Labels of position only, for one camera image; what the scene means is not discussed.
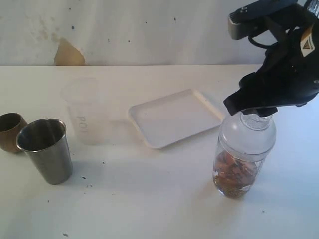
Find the jar contents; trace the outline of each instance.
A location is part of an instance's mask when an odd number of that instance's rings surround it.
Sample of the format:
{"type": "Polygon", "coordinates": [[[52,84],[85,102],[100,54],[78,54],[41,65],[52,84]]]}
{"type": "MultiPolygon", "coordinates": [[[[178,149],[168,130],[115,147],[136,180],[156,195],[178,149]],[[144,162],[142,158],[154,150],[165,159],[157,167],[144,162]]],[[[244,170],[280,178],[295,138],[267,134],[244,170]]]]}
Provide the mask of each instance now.
{"type": "Polygon", "coordinates": [[[238,198],[250,189],[258,168],[256,162],[245,162],[226,151],[221,152],[214,162],[214,183],[225,196],[238,198]]]}

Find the stainless steel cup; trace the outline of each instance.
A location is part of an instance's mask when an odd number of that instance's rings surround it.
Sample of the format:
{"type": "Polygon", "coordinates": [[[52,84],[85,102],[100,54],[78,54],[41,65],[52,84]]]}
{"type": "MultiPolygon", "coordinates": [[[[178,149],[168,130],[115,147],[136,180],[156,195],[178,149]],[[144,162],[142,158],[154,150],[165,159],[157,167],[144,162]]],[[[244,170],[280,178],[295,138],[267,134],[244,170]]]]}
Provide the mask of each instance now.
{"type": "Polygon", "coordinates": [[[72,174],[66,126],[58,119],[40,119],[23,128],[16,144],[32,160],[49,184],[60,184],[72,174]]]}

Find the cup rim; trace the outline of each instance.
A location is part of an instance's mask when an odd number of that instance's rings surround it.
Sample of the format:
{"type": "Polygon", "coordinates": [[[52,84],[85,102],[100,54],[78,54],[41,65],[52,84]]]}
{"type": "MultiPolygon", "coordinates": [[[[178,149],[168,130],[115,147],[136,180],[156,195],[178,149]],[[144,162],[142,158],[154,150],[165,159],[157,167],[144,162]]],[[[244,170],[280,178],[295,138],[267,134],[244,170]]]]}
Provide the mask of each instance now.
{"type": "Polygon", "coordinates": [[[23,152],[37,153],[37,152],[45,151],[45,150],[47,150],[47,149],[49,149],[49,148],[55,146],[55,145],[56,145],[57,143],[59,143],[65,136],[66,136],[66,125],[65,125],[65,123],[64,123],[63,121],[58,120],[58,119],[55,119],[55,118],[45,118],[45,119],[39,119],[39,120],[33,121],[33,122],[31,122],[30,124],[28,124],[26,127],[24,127],[22,130],[20,130],[20,132],[18,133],[18,135],[17,135],[16,138],[15,138],[15,143],[16,143],[17,147],[18,147],[20,150],[22,150],[23,152]],[[44,149],[40,149],[40,150],[27,150],[27,149],[22,148],[22,147],[18,144],[18,138],[20,137],[20,135],[22,134],[22,132],[23,132],[27,127],[29,127],[29,126],[31,126],[31,125],[33,125],[33,124],[36,124],[36,123],[39,122],[39,121],[44,121],[44,120],[57,121],[57,122],[59,122],[60,124],[62,124],[63,127],[64,127],[64,133],[63,133],[62,137],[61,137],[58,141],[56,141],[55,144],[49,146],[48,148],[44,148],[44,149]]]}
{"type": "Polygon", "coordinates": [[[4,115],[1,115],[0,118],[1,118],[2,116],[6,116],[6,115],[18,115],[18,116],[20,117],[20,121],[19,121],[19,123],[18,123],[15,127],[11,128],[11,129],[8,129],[8,130],[6,130],[6,131],[0,131],[0,134],[1,134],[1,133],[7,133],[7,132],[9,132],[9,131],[11,131],[11,130],[17,128],[17,127],[21,124],[21,122],[22,122],[22,120],[23,120],[22,115],[20,115],[19,113],[15,113],[15,112],[6,113],[6,114],[4,114],[4,115]]]}

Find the robotic arm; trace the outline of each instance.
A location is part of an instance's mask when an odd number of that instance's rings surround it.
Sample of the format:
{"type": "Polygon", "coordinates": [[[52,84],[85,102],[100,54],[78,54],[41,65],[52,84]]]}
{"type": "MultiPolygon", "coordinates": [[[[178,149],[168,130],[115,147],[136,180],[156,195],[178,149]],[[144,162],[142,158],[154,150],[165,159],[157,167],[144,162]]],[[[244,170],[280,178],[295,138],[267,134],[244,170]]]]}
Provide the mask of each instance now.
{"type": "Polygon", "coordinates": [[[231,115],[242,111],[265,117],[279,106],[303,106],[318,94],[316,11],[318,0],[307,0],[303,7],[297,0],[259,0],[229,15],[229,33],[234,40],[248,37],[250,43],[266,49],[262,67],[243,77],[240,89],[224,100],[231,115]],[[277,42],[270,46],[257,43],[254,37],[267,30],[277,42]]]}

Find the glass jar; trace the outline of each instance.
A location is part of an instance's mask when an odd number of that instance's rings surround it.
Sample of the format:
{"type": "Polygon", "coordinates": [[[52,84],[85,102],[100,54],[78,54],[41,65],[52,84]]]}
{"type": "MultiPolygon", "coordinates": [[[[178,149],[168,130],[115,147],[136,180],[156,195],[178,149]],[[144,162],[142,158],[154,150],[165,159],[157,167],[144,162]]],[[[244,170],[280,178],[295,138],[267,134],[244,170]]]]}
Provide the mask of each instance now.
{"type": "Polygon", "coordinates": [[[224,119],[219,132],[213,180],[223,195],[238,198],[254,183],[276,141],[272,116],[244,115],[224,119]]]}

